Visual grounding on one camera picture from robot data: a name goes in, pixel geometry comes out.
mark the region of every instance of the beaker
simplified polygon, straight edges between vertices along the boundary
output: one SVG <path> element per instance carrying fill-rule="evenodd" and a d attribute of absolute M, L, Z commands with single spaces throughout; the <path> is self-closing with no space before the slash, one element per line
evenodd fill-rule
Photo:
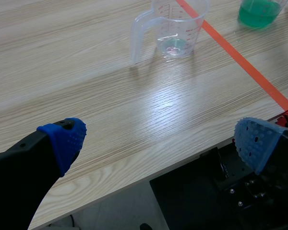
<path fill-rule="evenodd" d="M 288 0 L 243 0 L 239 10 L 240 21 L 251 27 L 271 24 Z"/>
<path fill-rule="evenodd" d="M 175 0 L 154 0 L 152 9 L 139 15 L 131 34 L 131 59 L 140 61 L 143 36 L 146 30 L 154 28 L 156 45 L 167 57 L 184 58 L 193 51 L 204 16 L 208 12 L 208 0 L 188 0 L 197 17 L 192 18 Z"/>

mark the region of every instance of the wood grain surface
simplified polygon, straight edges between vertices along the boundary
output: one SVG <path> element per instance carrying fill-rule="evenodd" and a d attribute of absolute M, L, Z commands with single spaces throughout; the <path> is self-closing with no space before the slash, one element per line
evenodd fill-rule
<path fill-rule="evenodd" d="M 288 97 L 288 7 L 255 31 L 237 0 L 211 0 L 207 21 Z M 149 0 L 0 0 L 0 152 L 37 126 L 87 124 L 84 148 L 30 228 L 150 178 L 233 136 L 246 116 L 281 108 L 201 31 L 185 59 L 162 57 L 151 33 L 130 65 L 130 30 Z"/>

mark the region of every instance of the measuring cup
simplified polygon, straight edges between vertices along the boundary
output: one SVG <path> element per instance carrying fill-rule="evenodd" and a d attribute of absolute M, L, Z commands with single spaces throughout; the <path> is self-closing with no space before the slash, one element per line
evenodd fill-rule
<path fill-rule="evenodd" d="M 240 21 L 251 27 L 271 24 L 288 0 L 243 0 L 239 10 Z"/>
<path fill-rule="evenodd" d="M 131 35 L 133 64 L 140 61 L 144 33 L 152 27 L 157 47 L 163 55 L 184 58 L 191 54 L 209 4 L 208 0 L 187 0 L 187 3 L 198 17 L 192 18 L 175 0 L 153 0 L 152 9 L 135 19 Z"/>

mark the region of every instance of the light gray floor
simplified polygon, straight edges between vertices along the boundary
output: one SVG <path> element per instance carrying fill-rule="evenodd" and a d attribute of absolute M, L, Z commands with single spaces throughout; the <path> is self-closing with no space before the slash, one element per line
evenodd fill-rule
<path fill-rule="evenodd" d="M 148 181 L 73 214 L 81 230 L 139 230 L 142 223 L 153 230 L 168 230 Z M 70 227 L 68 216 L 53 226 Z"/>

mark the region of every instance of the red tape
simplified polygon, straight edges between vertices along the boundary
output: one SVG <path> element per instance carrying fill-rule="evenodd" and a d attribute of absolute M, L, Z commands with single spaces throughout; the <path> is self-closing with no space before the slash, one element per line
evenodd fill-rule
<path fill-rule="evenodd" d="M 198 17 L 196 11 L 185 1 L 176 2 L 192 17 Z M 288 99 L 274 87 L 247 59 L 245 59 L 221 34 L 204 20 L 203 29 L 279 104 L 288 110 Z"/>

